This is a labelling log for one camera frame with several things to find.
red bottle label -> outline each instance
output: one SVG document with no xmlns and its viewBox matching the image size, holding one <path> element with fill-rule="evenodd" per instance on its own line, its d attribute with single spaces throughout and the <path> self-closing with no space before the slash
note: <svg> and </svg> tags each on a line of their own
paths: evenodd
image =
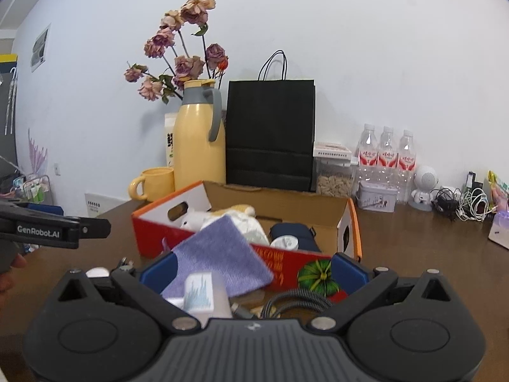
<svg viewBox="0 0 509 382">
<path fill-rule="evenodd" d="M 415 168 L 415 156 L 400 156 L 398 168 L 403 171 L 413 171 Z"/>
<path fill-rule="evenodd" d="M 375 166 L 377 164 L 378 152 L 372 150 L 359 151 L 359 163 L 361 165 Z"/>
<path fill-rule="evenodd" d="M 378 165 L 387 168 L 395 168 L 398 163 L 398 153 L 395 151 L 383 151 L 378 154 Z"/>
</svg>

purple cloth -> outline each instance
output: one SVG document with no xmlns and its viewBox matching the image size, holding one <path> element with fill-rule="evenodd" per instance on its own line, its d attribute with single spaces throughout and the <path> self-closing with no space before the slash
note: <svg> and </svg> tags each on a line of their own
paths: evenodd
<svg viewBox="0 0 509 382">
<path fill-rule="evenodd" d="M 272 282 L 273 274 L 256 254 L 230 217 L 217 221 L 173 249 L 177 277 L 162 291 L 164 298 L 183 297 L 184 282 L 195 272 L 214 271 L 225 281 L 228 297 L 238 296 Z"/>
</svg>

yellow thermos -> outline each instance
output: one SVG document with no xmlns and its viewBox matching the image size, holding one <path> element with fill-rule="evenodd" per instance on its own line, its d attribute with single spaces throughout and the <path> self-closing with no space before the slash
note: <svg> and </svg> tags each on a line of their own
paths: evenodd
<svg viewBox="0 0 509 382">
<path fill-rule="evenodd" d="M 213 79 L 184 83 L 173 131 L 175 190 L 196 181 L 226 182 L 221 92 Z"/>
</svg>

white speaker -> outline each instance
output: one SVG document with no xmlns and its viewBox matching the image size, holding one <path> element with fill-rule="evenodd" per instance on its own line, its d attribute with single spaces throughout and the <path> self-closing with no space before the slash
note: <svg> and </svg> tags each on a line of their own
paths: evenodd
<svg viewBox="0 0 509 382">
<path fill-rule="evenodd" d="M 417 189 L 414 189 L 408 203 L 422 211 L 431 211 L 431 191 L 438 184 L 436 171 L 430 166 L 421 165 L 414 174 L 414 183 Z"/>
</svg>

door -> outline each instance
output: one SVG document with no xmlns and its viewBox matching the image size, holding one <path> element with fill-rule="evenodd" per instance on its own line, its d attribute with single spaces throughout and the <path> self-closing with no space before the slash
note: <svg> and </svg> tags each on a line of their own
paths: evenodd
<svg viewBox="0 0 509 382">
<path fill-rule="evenodd" d="M 6 113 L 7 113 L 7 99 L 9 97 L 9 85 L 12 79 L 12 73 L 2 73 L 3 82 L 0 84 L 0 155 L 8 159 L 14 164 L 18 164 L 16 159 L 16 143 L 14 140 L 14 126 L 11 135 L 11 117 L 9 111 L 9 126 L 7 127 L 7 135 L 4 135 Z M 15 169 L 0 159 L 0 180 L 14 173 Z"/>
</svg>

